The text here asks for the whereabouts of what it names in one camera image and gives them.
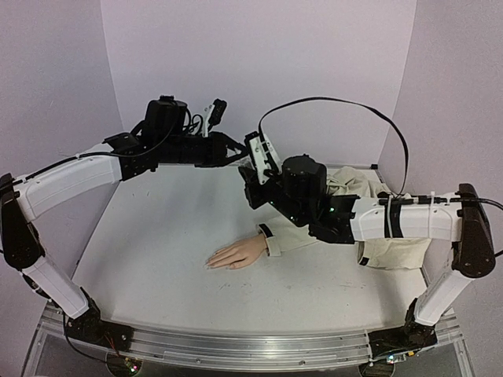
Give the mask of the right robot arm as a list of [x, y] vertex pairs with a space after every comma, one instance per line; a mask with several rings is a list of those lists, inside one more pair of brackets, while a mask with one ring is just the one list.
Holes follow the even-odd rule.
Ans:
[[417, 324], [435, 325], [496, 265], [485, 199], [469, 184], [444, 195], [394, 196], [351, 168], [328, 175], [308, 156], [286, 159], [278, 171], [242, 166], [239, 172], [249, 205], [279, 213], [258, 227], [271, 256], [314, 243], [356, 244], [362, 265], [418, 269], [432, 240], [450, 242], [442, 272], [412, 305]]

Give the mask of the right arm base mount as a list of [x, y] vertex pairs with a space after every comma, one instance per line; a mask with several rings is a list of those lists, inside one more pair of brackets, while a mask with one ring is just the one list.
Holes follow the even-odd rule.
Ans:
[[372, 361], [384, 360], [397, 354], [417, 352], [437, 344], [435, 326], [427, 326], [416, 322], [414, 316], [416, 304], [417, 299], [415, 298], [406, 312], [405, 322], [402, 326], [369, 333]]

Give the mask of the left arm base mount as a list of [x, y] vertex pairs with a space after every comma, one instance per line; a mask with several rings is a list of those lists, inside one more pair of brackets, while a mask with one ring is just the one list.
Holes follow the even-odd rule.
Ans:
[[64, 324], [64, 333], [74, 340], [96, 346], [108, 347], [117, 352], [127, 352], [134, 330], [131, 326], [103, 320], [96, 302], [81, 289], [87, 300], [88, 309], [75, 319], [69, 318]]

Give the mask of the clear nail polish bottle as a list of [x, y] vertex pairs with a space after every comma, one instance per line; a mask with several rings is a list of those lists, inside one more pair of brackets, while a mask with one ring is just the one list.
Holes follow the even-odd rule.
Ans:
[[253, 169], [253, 170], [255, 169], [250, 156], [246, 156], [243, 159], [238, 160], [237, 164], [239, 167], [247, 167], [247, 168]]

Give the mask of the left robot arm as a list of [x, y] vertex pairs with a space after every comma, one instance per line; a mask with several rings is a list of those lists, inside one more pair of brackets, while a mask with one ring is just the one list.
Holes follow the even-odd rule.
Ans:
[[106, 335], [92, 313], [91, 299], [52, 260], [33, 222], [54, 207], [106, 185], [128, 181], [161, 164], [225, 167], [245, 157], [245, 147], [215, 131], [227, 108], [216, 99], [203, 115], [187, 103], [162, 96], [148, 103], [132, 131], [107, 137], [99, 145], [34, 173], [1, 178], [1, 253], [7, 265], [35, 285], [70, 318], [86, 341]]

